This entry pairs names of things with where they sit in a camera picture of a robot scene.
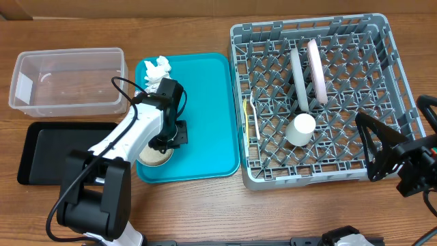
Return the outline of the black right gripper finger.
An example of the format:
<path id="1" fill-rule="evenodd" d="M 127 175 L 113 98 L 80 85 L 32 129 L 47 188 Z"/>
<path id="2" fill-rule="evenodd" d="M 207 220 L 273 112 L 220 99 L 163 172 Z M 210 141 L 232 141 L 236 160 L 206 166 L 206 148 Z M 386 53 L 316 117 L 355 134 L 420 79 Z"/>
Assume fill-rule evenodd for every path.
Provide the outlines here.
<path id="1" fill-rule="evenodd" d="M 368 179 L 376 182 L 395 173 L 402 164 L 395 147 L 408 138 L 364 112 L 356 114 L 355 122 L 363 143 Z"/>
<path id="2" fill-rule="evenodd" d="M 436 112 L 432 109 L 435 107 L 437 103 L 436 97 L 429 95 L 420 95 L 417 98 L 417 107 L 424 115 L 425 119 L 428 121 L 431 128 L 434 132 L 437 131 L 437 121 L 436 121 Z"/>

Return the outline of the yellow plastic spoon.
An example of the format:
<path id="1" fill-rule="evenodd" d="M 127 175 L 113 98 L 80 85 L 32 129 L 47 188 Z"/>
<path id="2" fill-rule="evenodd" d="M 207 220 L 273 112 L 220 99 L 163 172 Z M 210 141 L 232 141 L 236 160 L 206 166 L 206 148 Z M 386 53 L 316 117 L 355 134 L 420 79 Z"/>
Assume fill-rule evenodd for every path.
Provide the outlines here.
<path id="1" fill-rule="evenodd" d="M 247 99 L 246 98 L 242 101 L 242 108 L 243 108 L 243 113 L 244 113 L 244 126 L 245 126 L 246 143 L 247 143 L 247 146 L 249 147 L 249 145 L 250 145 L 249 117 L 248 117 L 248 113 L 247 113 Z"/>

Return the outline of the pink plate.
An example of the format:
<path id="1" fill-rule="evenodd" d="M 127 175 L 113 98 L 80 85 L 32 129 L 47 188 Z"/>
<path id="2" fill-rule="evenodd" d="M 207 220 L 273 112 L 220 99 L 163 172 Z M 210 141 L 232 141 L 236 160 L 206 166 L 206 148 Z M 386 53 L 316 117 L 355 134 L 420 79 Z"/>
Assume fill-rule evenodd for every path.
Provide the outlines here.
<path id="1" fill-rule="evenodd" d="M 322 61 L 317 43 L 314 39 L 307 44 L 307 57 L 311 69 L 311 79 L 314 86 L 315 97 L 319 103 L 326 104 L 328 96 L 326 93 L 326 83 L 322 67 Z"/>

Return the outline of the light grey plate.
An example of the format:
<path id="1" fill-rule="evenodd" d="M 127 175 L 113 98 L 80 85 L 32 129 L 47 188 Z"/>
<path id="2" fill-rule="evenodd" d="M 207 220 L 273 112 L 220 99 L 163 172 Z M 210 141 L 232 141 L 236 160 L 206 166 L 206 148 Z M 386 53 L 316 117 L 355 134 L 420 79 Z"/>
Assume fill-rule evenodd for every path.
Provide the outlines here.
<path id="1" fill-rule="evenodd" d="M 298 49 L 292 49 L 290 51 L 290 60 L 299 107 L 302 111 L 308 112 L 309 104 Z"/>

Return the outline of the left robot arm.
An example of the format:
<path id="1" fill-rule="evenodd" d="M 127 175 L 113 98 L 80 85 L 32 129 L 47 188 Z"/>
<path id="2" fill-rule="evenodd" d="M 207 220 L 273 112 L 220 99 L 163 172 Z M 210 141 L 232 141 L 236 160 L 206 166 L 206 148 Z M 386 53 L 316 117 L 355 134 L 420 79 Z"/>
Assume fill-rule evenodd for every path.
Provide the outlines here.
<path id="1" fill-rule="evenodd" d="M 75 241 L 97 245 L 147 245 L 145 235 L 129 222 L 131 168 L 145 147 L 167 162 L 173 150 L 188 142 L 186 121 L 180 120 L 187 94 L 173 79 L 162 79 L 156 92 L 140 89 L 129 98 L 126 117 L 100 143 L 66 158 L 59 199 L 46 220 L 47 236 L 67 242 L 51 231 L 51 221 L 78 233 Z"/>

